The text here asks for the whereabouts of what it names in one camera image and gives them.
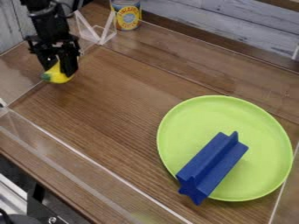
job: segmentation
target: blue toy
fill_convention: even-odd
[[[211,195],[247,150],[237,131],[231,136],[221,132],[178,172],[179,193],[189,195],[197,205]]]

